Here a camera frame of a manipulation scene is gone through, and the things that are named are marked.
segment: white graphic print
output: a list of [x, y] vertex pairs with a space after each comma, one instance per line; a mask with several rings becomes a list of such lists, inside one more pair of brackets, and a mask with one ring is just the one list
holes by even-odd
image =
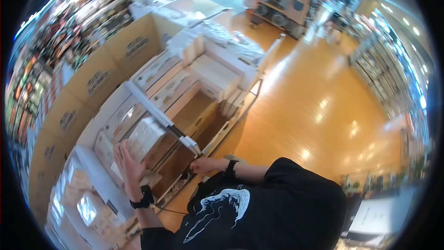
[[239, 219], [244, 216], [245, 211], [248, 208], [248, 203], [250, 202], [250, 192], [246, 189], [236, 190], [227, 188], [222, 190], [218, 195], [209, 196], [200, 201], [202, 209], [196, 214], [206, 213], [196, 224], [190, 229], [188, 234], [186, 234], [183, 243], [187, 243], [195, 238], [199, 233], [201, 233], [205, 227], [213, 220], [220, 218], [220, 209], [224, 206], [213, 207], [213, 204], [228, 201], [228, 204], [233, 207], [236, 211], [236, 219], [234, 220], [234, 225], [231, 227], [233, 229]]

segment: wristwatch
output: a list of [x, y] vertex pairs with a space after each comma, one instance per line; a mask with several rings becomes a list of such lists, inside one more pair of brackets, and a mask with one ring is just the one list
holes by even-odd
[[234, 165], [236, 164], [236, 162], [238, 162], [239, 160], [234, 160], [231, 159], [230, 163], [228, 164], [228, 167], [226, 168], [224, 174], [228, 177], [236, 177], [236, 171], [233, 170]]
[[142, 191], [143, 198], [137, 203], [130, 200], [130, 204], [133, 209], [146, 209], [149, 208], [150, 204], [154, 203], [151, 188], [149, 186], [142, 186], [140, 189]]

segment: aisle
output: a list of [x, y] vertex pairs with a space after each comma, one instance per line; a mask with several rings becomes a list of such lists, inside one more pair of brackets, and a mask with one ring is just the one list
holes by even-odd
[[[234, 18], [234, 29], [265, 50], [280, 35], [269, 24], [252, 30], [244, 14]], [[347, 64], [346, 54], [355, 46], [350, 38], [341, 46], [326, 44], [314, 30], [299, 42], [286, 37], [260, 97], [215, 157], [233, 153], [251, 164], [270, 165], [283, 156], [334, 181], [341, 174], [397, 164], [399, 131], [387, 127], [380, 103]], [[198, 182], [199, 176], [167, 208], [186, 212]], [[159, 217], [176, 231], [183, 216]]]

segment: hand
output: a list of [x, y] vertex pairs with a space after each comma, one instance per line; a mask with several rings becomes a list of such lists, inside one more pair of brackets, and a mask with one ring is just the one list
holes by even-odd
[[139, 184], [147, 170], [146, 160], [144, 159], [141, 163], [138, 163], [132, 158], [128, 152], [127, 144], [128, 141], [124, 140], [122, 143], [114, 146], [114, 161], [123, 177], [125, 192], [131, 201], [139, 202], [143, 197]]
[[213, 170], [225, 171], [228, 163], [224, 158], [198, 158], [190, 164], [190, 169], [196, 174], [207, 174]]

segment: black t-shirt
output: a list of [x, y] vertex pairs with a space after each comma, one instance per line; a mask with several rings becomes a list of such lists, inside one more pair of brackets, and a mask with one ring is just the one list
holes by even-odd
[[175, 234], [144, 229], [142, 250], [334, 248], [346, 214], [335, 182], [288, 158], [276, 160], [260, 185], [222, 178], [219, 173], [199, 185]]

